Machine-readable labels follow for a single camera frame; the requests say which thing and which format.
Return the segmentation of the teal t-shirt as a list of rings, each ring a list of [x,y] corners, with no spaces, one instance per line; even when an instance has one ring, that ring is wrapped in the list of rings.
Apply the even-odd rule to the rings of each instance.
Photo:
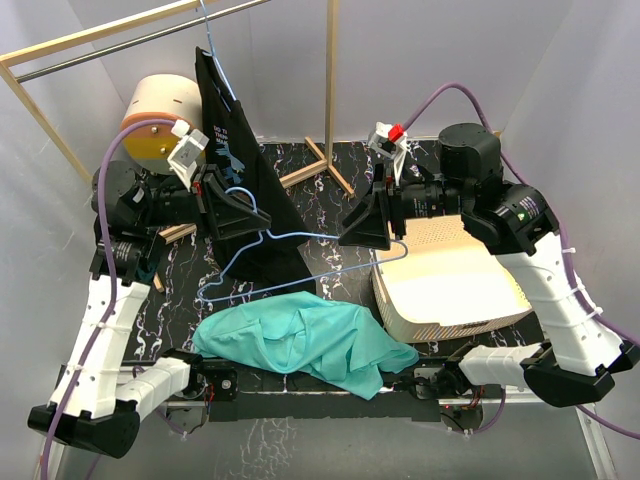
[[[216,312],[196,328],[193,351],[278,374],[302,372],[364,400],[384,373],[414,365],[418,351],[393,339],[361,305],[308,292]]]

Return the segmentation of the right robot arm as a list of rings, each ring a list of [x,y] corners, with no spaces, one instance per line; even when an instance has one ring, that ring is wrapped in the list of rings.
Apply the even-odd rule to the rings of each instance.
[[[532,391],[554,407],[602,400],[619,372],[633,369],[639,347],[605,325],[572,267],[561,224],[534,187],[504,177],[499,138],[477,123],[443,129],[436,142],[440,172],[422,181],[402,177],[407,136],[378,123],[368,139],[382,156],[367,193],[344,219],[339,242],[387,250],[415,218],[457,215],[514,278],[545,338],[512,348],[465,345],[429,381],[435,394],[471,395],[483,385]]]

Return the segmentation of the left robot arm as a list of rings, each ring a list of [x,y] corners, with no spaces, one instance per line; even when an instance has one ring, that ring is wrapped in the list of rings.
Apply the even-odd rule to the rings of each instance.
[[[176,394],[197,398],[207,383],[202,356],[175,348],[126,384],[118,382],[165,245],[161,230],[193,224],[215,240],[230,240],[269,228],[271,217],[233,190],[214,165],[198,167],[185,187],[113,161],[94,174],[92,207],[96,250],[85,314],[53,394],[31,409],[28,426],[49,442],[121,458],[143,419]]]

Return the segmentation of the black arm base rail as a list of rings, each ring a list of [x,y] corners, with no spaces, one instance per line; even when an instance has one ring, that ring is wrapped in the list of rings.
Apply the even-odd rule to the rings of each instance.
[[[443,421],[455,430],[479,427],[485,420],[486,389],[458,392],[451,381],[439,376],[443,362],[421,356],[397,374],[384,372],[379,392],[364,400],[306,373],[277,374],[212,358],[201,364],[196,391],[173,395],[166,407],[170,412],[199,408],[207,422],[404,418]]]

